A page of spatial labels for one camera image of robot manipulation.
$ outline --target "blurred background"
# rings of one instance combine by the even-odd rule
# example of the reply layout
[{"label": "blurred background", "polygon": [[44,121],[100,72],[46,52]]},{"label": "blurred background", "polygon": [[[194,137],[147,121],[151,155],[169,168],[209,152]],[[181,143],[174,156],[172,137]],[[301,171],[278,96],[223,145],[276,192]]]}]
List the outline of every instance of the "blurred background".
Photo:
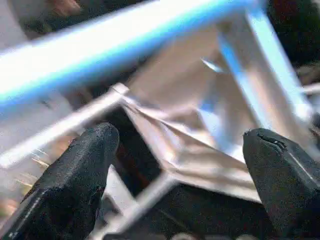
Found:
[{"label": "blurred background", "polygon": [[[37,41],[44,36],[140,2],[142,1],[0,0],[0,51],[8,51],[15,46]],[[270,0],[265,9],[301,85],[318,83],[320,2]],[[159,46],[151,54],[127,64],[120,72],[105,74],[95,81],[79,82],[68,86],[67,89],[55,89],[45,96],[37,96],[6,108],[0,113],[0,152],[4,153],[95,100],[106,93],[113,84],[127,83],[133,76],[137,76],[137,71],[146,69],[150,59],[154,59],[153,56],[163,51],[166,46]],[[315,109],[320,107],[320,97],[317,94],[308,93],[307,98]],[[67,149],[72,139],[87,127],[104,121],[111,122],[119,129],[121,140],[117,160],[113,165],[133,196],[141,193],[160,174],[161,167],[151,153],[150,146],[147,146],[124,110],[118,109],[111,115],[101,116],[90,124],[80,126],[43,149],[33,151],[28,159],[14,167],[0,168],[0,225],[15,211],[43,171]],[[315,116],[313,124],[316,128],[311,134],[314,136],[315,145],[319,147],[318,135],[314,131],[320,125],[320,118],[317,119]]]}]

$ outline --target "black gripper pad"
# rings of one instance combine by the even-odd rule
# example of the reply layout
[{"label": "black gripper pad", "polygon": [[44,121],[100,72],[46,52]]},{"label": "black gripper pad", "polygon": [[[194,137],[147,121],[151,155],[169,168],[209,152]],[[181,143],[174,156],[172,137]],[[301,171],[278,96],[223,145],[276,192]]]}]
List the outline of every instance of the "black gripper pad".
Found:
[{"label": "black gripper pad", "polygon": [[258,128],[243,154],[261,201],[281,236],[320,236],[320,165],[295,142]]}]

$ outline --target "metal frame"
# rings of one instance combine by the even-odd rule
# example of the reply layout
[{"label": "metal frame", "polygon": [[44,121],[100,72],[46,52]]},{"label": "metal frame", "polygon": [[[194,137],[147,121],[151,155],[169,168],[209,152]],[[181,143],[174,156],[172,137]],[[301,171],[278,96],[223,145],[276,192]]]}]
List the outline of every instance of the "metal frame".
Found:
[{"label": "metal frame", "polygon": [[[155,0],[44,38],[33,45],[24,45],[10,50],[0,56],[1,78],[7,80],[7,84],[0,91],[0,106],[6,107],[32,95],[38,95],[39,90],[81,81],[85,76],[95,76],[94,74],[101,70],[105,72],[113,68],[119,69],[137,56],[152,51],[164,41],[214,21],[219,21],[218,39],[227,71],[233,74],[242,90],[257,125],[274,128],[275,124],[269,121],[270,112],[266,112],[266,105],[271,101],[258,104],[257,93],[252,88],[254,87],[251,82],[252,75],[244,67],[248,59],[241,55],[243,50],[248,50],[248,45],[237,42],[237,39],[246,39],[248,43],[254,43],[255,52],[252,55],[258,59],[257,65],[266,70],[267,77],[271,76],[272,83],[265,84],[265,89],[275,90],[275,94],[280,94],[283,106],[287,106],[280,119],[282,121],[280,125],[283,128],[276,127],[278,132],[289,135],[313,156],[318,156],[319,153],[312,147],[306,134],[306,126],[313,110],[301,94],[298,80],[277,37],[272,34],[273,29],[262,12],[259,1],[256,0],[176,0],[174,2]],[[250,31],[237,30],[239,22],[246,25],[245,29]],[[67,49],[73,54],[66,54]],[[142,102],[130,96],[126,86],[116,84],[108,93],[92,101],[90,105],[3,153],[0,156],[0,165],[3,168],[9,168],[27,157],[31,150],[40,149],[120,105],[126,109],[127,113],[131,112],[129,115],[138,114],[137,109],[141,109],[141,104]],[[107,233],[118,233],[129,228],[146,210],[180,182],[196,184],[201,188],[228,194],[228,190],[225,191],[218,185],[212,186],[201,182],[201,177],[188,177],[180,168],[181,165],[174,165],[172,162],[164,163],[159,157],[158,160],[162,162],[164,169],[159,179],[148,186],[122,215],[114,217],[109,221],[108,226],[94,232],[91,236],[93,239],[103,239]],[[253,188],[250,192],[253,195],[249,199],[259,201],[258,195],[254,193]]]}]

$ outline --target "black object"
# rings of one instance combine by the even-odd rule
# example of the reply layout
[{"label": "black object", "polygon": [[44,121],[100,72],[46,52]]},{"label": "black object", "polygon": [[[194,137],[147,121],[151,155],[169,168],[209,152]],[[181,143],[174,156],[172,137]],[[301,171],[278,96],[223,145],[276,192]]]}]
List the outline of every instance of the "black object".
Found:
[{"label": "black object", "polygon": [[320,165],[295,142],[267,129],[245,133],[243,154],[281,236],[320,236]]},{"label": "black object", "polygon": [[10,240],[82,240],[93,230],[119,134],[102,123],[86,130],[43,173],[0,231]]}]

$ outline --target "blue metal bar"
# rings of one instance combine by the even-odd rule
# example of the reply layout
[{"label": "blue metal bar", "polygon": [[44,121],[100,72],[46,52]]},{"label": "blue metal bar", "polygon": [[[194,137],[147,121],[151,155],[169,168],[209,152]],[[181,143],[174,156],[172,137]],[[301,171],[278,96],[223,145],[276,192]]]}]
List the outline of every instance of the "blue metal bar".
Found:
[{"label": "blue metal bar", "polygon": [[0,55],[0,108],[118,70],[172,37],[258,2],[154,0],[11,49]]}]

